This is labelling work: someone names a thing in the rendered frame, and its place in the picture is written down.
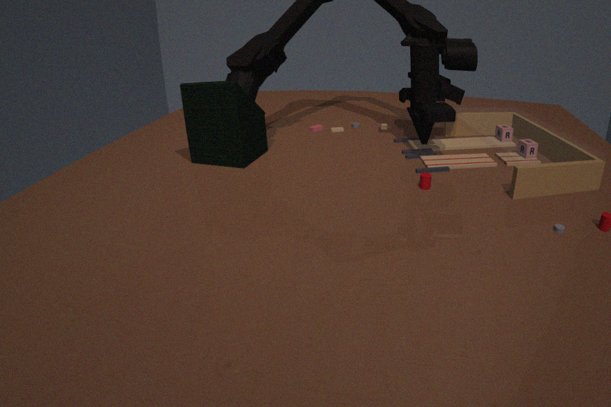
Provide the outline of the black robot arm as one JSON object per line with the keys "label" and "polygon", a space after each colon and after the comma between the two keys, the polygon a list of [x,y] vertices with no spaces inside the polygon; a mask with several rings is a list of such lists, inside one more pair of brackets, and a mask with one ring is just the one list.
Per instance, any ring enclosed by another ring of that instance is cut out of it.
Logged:
{"label": "black robot arm", "polygon": [[[263,81],[286,60],[286,44],[323,3],[330,1],[296,0],[267,32],[255,35],[226,58],[231,73],[225,81],[235,80],[255,101]],[[401,45],[410,47],[412,69],[439,70],[441,54],[445,69],[476,71],[478,51],[472,39],[447,38],[448,30],[421,5],[407,0],[374,1],[400,24],[406,35]]]}

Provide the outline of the red cylinder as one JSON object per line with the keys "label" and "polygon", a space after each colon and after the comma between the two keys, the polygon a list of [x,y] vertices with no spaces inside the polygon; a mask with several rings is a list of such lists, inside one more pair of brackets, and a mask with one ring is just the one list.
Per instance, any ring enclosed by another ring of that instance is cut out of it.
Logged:
{"label": "red cylinder", "polygon": [[610,228],[611,228],[611,214],[608,212],[603,212],[601,215],[598,229],[604,232],[609,232]]}
{"label": "red cylinder", "polygon": [[431,174],[421,173],[420,174],[420,188],[423,190],[429,190],[431,188]]}

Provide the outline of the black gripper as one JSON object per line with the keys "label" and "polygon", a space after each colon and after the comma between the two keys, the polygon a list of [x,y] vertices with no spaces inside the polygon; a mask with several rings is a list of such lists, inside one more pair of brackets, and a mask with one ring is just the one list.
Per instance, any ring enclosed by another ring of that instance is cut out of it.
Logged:
{"label": "black gripper", "polygon": [[445,102],[438,102],[439,80],[442,80],[439,70],[421,71],[411,68],[408,77],[411,78],[411,88],[402,88],[399,100],[402,103],[410,101],[408,113],[421,144],[425,145],[434,122],[454,122],[456,110]]}

